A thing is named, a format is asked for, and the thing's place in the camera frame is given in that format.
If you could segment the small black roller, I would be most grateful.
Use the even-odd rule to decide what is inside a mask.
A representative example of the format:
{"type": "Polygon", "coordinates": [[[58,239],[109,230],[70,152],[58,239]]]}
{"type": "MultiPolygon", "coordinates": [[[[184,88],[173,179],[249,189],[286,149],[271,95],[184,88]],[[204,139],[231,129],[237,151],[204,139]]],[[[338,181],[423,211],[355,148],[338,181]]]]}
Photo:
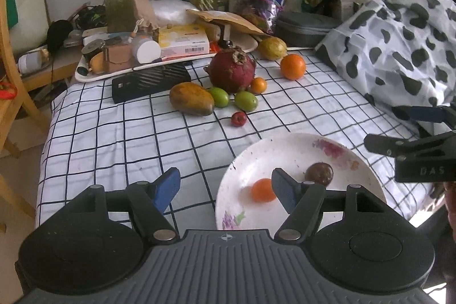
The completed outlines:
{"type": "Polygon", "coordinates": [[[218,46],[220,49],[231,49],[233,47],[233,43],[230,40],[221,39],[218,41],[218,46]]]}

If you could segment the brown paper envelope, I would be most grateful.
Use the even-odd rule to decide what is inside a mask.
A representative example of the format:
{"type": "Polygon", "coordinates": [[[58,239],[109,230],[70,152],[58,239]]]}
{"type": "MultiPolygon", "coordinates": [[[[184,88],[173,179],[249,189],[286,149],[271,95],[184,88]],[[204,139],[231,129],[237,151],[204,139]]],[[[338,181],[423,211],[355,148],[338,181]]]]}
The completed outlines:
{"type": "Polygon", "coordinates": [[[187,9],[187,13],[195,15],[205,22],[224,22],[232,25],[235,30],[244,34],[250,35],[263,35],[264,32],[259,29],[252,22],[246,20],[244,17],[234,14],[232,12],[222,11],[198,11],[193,9],[187,9]]]}

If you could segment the checkered bed sheet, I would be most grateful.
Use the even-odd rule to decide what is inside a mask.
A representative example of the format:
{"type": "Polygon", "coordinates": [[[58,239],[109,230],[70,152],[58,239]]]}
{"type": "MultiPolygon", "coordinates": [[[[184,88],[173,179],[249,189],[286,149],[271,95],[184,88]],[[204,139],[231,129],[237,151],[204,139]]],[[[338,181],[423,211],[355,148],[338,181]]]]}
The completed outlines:
{"type": "Polygon", "coordinates": [[[369,133],[409,139],[411,132],[371,106],[309,51],[301,55],[307,70],[297,81],[283,78],[276,62],[258,62],[256,74],[267,90],[242,127],[230,123],[234,105],[193,117],[175,111],[167,93],[116,104],[107,79],[74,84],[51,105],[36,223],[90,185],[112,191],[178,168],[182,188],[168,220],[176,228],[213,228],[216,195],[229,164],[251,144],[282,133],[318,134],[354,151],[380,180],[387,203],[402,216],[410,218],[426,207],[430,184],[396,183],[393,161],[363,146],[369,133]]]}

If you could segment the dark brown passion fruit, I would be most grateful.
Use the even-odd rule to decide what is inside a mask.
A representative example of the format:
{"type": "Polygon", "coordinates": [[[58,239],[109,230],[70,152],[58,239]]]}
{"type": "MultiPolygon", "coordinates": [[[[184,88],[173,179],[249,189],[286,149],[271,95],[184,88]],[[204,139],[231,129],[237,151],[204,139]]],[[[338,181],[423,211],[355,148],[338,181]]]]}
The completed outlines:
{"type": "Polygon", "coordinates": [[[306,181],[319,183],[325,187],[329,186],[334,178],[334,170],[331,165],[318,162],[311,165],[304,174],[306,181]]]}

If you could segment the small orange fruit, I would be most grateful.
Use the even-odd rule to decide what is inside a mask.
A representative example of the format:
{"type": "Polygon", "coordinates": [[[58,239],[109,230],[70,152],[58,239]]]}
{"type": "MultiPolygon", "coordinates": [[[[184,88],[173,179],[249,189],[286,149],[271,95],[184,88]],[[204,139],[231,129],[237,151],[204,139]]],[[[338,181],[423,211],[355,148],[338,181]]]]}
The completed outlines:
{"type": "Polygon", "coordinates": [[[270,178],[262,178],[251,187],[251,197],[257,203],[268,203],[275,200],[276,194],[272,188],[270,178]]]}

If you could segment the green fruit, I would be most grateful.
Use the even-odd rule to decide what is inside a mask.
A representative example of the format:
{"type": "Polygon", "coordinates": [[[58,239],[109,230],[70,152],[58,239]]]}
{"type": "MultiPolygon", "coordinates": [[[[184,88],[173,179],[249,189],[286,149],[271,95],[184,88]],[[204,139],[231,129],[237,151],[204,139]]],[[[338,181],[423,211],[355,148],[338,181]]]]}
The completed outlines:
{"type": "Polygon", "coordinates": [[[252,112],[258,106],[258,100],[256,96],[248,91],[238,92],[235,95],[234,102],[239,109],[245,112],[252,112]]]}
{"type": "Polygon", "coordinates": [[[224,108],[229,104],[229,94],[218,87],[208,88],[207,92],[213,97],[215,107],[224,108]]]}

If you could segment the cow print blanket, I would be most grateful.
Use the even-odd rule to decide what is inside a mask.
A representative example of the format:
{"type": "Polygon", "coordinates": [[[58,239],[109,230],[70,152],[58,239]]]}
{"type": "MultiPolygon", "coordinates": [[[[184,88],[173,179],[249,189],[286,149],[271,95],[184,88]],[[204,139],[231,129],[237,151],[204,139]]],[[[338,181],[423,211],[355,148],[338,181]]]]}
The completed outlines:
{"type": "Polygon", "coordinates": [[[413,131],[447,132],[443,123],[406,117],[401,106],[455,101],[455,2],[369,0],[315,48],[372,105],[413,131]]]}

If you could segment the brown leather pouch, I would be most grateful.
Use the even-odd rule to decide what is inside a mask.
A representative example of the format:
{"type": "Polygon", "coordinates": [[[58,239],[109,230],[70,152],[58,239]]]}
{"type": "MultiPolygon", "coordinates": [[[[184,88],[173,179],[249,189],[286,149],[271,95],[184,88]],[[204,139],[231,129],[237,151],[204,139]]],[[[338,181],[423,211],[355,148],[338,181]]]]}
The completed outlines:
{"type": "Polygon", "coordinates": [[[135,59],[130,44],[108,46],[103,51],[103,71],[113,73],[135,66],[135,59]]]}

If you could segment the black flat device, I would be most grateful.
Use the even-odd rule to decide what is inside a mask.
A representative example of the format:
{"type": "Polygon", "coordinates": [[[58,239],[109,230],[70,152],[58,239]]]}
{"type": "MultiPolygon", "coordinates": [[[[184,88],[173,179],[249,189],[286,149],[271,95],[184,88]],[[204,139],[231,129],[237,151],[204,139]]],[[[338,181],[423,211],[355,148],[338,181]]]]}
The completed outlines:
{"type": "Polygon", "coordinates": [[[129,72],[112,80],[112,99],[114,103],[125,103],[143,96],[165,92],[179,83],[190,81],[191,78],[184,63],[129,72]]]}

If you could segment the white tray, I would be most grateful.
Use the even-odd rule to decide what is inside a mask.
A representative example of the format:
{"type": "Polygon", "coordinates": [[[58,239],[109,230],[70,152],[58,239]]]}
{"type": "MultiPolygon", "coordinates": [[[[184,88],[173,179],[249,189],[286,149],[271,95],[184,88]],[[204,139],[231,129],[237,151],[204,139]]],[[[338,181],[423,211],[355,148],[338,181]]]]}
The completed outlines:
{"type": "MultiPolygon", "coordinates": [[[[245,53],[250,53],[254,51],[258,46],[258,41],[251,35],[243,34],[241,32],[235,32],[232,37],[232,42],[234,46],[239,46],[245,53]]],[[[108,79],[115,76],[120,76],[129,72],[146,70],[157,66],[165,66],[178,62],[189,62],[199,59],[208,59],[216,55],[216,52],[211,52],[208,54],[200,54],[194,56],[174,56],[174,57],[165,57],[164,59],[157,59],[153,63],[149,64],[137,64],[136,62],[131,67],[126,69],[119,70],[116,72],[104,72],[101,74],[95,74],[89,70],[88,65],[86,64],[85,58],[82,57],[77,65],[76,71],[74,72],[74,78],[79,83],[90,83],[102,79],[108,79]]]]}

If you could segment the large orange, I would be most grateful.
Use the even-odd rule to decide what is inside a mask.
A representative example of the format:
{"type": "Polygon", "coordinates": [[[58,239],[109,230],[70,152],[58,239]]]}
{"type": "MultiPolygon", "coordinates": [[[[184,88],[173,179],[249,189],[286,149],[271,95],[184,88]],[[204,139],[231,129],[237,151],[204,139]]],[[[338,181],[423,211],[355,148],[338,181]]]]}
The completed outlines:
{"type": "Polygon", "coordinates": [[[306,72],[306,63],[302,56],[290,54],[281,59],[280,71],[284,78],[297,80],[304,76],[306,72]]]}

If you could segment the beige drawstring bag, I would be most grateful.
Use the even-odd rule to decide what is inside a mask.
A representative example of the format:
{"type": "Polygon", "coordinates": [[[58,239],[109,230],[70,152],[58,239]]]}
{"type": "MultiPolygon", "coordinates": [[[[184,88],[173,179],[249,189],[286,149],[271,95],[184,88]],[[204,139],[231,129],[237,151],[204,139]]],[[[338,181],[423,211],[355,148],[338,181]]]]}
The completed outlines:
{"type": "Polygon", "coordinates": [[[138,22],[138,27],[146,32],[153,32],[158,29],[158,20],[149,0],[132,1],[134,4],[134,14],[138,22]]]}

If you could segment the small red fruit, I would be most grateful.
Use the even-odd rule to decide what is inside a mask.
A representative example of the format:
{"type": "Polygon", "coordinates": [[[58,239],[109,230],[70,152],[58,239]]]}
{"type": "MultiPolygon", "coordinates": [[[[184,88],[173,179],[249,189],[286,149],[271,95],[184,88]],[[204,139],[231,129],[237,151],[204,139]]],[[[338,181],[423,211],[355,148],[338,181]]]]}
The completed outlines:
{"type": "Polygon", "coordinates": [[[233,127],[243,127],[246,122],[247,115],[243,111],[235,112],[230,119],[230,123],[233,127]]]}

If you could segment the brown-yellow mango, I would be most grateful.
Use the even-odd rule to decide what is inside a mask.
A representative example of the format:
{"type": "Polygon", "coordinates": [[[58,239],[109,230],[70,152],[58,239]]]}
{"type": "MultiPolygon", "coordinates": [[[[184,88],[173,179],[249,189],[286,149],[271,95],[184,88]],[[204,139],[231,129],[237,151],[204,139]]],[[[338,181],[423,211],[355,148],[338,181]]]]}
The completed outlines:
{"type": "Polygon", "coordinates": [[[211,115],[215,107],[212,95],[202,86],[190,82],[173,86],[169,100],[175,110],[199,117],[211,115]]]}

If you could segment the yellow-green pear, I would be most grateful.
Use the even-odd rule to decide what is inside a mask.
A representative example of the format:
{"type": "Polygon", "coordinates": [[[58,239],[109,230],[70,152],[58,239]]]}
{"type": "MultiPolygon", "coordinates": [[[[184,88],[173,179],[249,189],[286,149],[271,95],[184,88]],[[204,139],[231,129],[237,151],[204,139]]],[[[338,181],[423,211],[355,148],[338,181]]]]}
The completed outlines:
{"type": "Polygon", "coordinates": [[[280,38],[269,37],[259,43],[257,51],[263,59],[277,61],[286,56],[288,47],[280,38]]]}

